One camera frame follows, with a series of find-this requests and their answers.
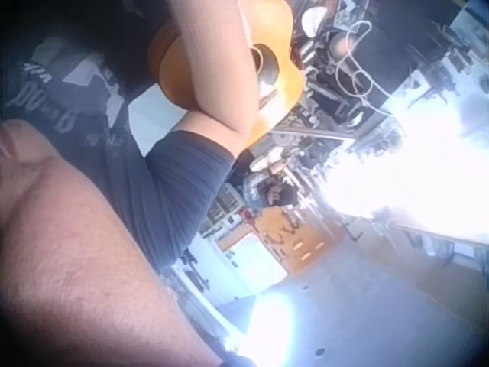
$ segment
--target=dark hair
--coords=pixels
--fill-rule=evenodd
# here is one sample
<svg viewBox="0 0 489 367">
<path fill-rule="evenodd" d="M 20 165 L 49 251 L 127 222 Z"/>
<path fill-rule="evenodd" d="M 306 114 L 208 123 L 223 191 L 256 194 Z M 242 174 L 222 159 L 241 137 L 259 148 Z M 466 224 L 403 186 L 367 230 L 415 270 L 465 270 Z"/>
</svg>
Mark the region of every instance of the dark hair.
<svg viewBox="0 0 489 367">
<path fill-rule="evenodd" d="M 289 185 L 288 183 L 282 183 L 280 186 L 282 187 L 282 190 L 280 191 L 280 199 L 275 200 L 274 205 L 297 205 L 299 203 L 299 201 L 297 200 L 297 191 L 299 191 L 299 187 Z"/>
</svg>

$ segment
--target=cable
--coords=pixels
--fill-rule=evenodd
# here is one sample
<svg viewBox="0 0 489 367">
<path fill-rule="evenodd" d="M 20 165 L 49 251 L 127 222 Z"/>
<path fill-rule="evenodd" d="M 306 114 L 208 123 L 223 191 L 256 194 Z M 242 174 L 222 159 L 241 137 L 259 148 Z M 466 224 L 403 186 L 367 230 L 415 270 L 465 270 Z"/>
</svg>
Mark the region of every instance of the cable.
<svg viewBox="0 0 489 367">
<path fill-rule="evenodd" d="M 357 27 L 357 26 L 360 26 L 362 24 L 365 24 L 368 26 L 368 29 L 356 40 L 356 42 L 353 44 L 353 50 L 357 47 L 358 44 L 360 44 L 360 42 L 367 36 L 367 34 L 370 33 L 370 31 L 372 30 L 372 23 L 370 23 L 369 21 L 357 21 L 355 22 L 346 32 L 346 49 L 347 49 L 347 54 L 338 62 L 338 64 L 336 65 L 336 69 L 335 69 L 335 78 L 336 78 L 336 82 L 338 84 L 338 86 L 340 87 L 340 89 L 345 93 L 347 94 L 348 96 L 351 96 L 351 97 L 355 97 L 355 98 L 359 98 L 365 106 L 373 109 L 375 112 L 378 112 L 382 115 L 385 115 L 385 116 L 389 116 L 389 117 L 393 117 L 393 115 L 389 112 L 385 112 L 385 111 L 382 111 L 381 109 L 378 109 L 377 107 L 373 106 L 366 98 L 366 96 L 373 90 L 374 86 L 377 87 L 377 89 L 379 89 L 385 96 L 387 96 L 388 98 L 396 98 L 396 97 L 393 97 L 391 94 L 389 94 L 384 88 L 382 88 L 382 86 L 380 86 L 377 82 L 375 82 L 374 78 L 372 78 L 372 75 L 370 75 L 369 73 L 367 73 L 364 69 L 362 69 L 362 67 L 360 66 L 360 64 L 358 63 L 358 61 L 353 57 L 353 50 L 350 48 L 350 43 L 349 43 L 349 38 L 350 38 L 350 34 L 353 33 L 353 30 Z M 358 68 L 357 71 L 355 71 L 353 73 L 353 76 L 351 78 L 351 83 L 353 85 L 353 89 L 355 90 L 355 93 L 351 93 L 349 92 L 342 84 L 341 82 L 339 81 L 339 69 L 341 67 L 341 65 L 346 61 L 346 59 L 350 58 L 350 60 L 352 61 L 352 63 Z M 358 77 L 358 74 L 361 74 L 363 75 L 369 82 L 370 82 L 370 85 L 368 86 L 367 88 L 367 91 L 364 92 L 364 93 L 360 93 L 358 91 L 358 87 L 357 87 L 357 77 Z"/>
</svg>

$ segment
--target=acoustic guitar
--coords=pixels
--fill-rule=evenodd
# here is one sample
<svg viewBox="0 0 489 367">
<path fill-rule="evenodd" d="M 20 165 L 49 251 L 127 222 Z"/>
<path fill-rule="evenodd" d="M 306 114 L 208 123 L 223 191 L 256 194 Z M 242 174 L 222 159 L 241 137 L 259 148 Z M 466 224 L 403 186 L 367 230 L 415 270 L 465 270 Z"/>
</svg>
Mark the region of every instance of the acoustic guitar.
<svg viewBox="0 0 489 367">
<path fill-rule="evenodd" d="M 290 59 L 293 16 L 285 0 L 241 0 L 241 8 L 250 26 L 260 93 L 249 146 L 295 106 L 303 91 L 303 76 Z M 199 109 L 186 51 L 173 24 L 161 28 L 151 41 L 148 66 L 172 103 L 187 110 Z"/>
</svg>

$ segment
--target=orange guitar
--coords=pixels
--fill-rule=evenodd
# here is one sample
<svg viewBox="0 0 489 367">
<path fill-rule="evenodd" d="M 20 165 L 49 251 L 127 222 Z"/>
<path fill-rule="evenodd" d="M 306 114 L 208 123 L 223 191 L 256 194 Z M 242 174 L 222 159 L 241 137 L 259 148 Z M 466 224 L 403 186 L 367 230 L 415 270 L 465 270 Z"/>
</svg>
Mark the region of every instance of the orange guitar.
<svg viewBox="0 0 489 367">
<path fill-rule="evenodd" d="M 293 16 L 289 5 L 284 0 L 241 0 L 241 7 L 251 30 L 260 92 L 260 110 L 249 146 L 295 106 L 303 91 L 303 77 L 290 60 Z M 161 28 L 151 41 L 148 63 L 171 102 L 183 109 L 199 108 L 183 42 L 172 24 Z"/>
</svg>

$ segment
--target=person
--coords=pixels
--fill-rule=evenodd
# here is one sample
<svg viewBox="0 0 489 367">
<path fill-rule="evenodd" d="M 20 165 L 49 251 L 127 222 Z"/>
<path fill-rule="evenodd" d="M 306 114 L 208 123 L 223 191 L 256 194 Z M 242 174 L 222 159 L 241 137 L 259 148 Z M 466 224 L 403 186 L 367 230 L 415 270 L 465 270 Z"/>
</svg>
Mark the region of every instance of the person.
<svg viewBox="0 0 489 367">
<path fill-rule="evenodd" d="M 85 174 L 155 271 L 191 243 L 258 110 L 238 0 L 170 4 L 200 110 L 187 112 L 146 157 L 118 76 L 83 34 L 56 26 L 2 45 L 2 119 L 27 121 Z"/>
<path fill-rule="evenodd" d="M 7 364 L 219 366 L 88 178 L 25 121 L 0 138 Z"/>
<path fill-rule="evenodd" d="M 272 206 L 298 204 L 298 187 L 283 182 L 279 174 L 286 165 L 287 160 L 279 160 L 243 179 L 243 197 L 250 209 L 262 210 Z"/>
</svg>

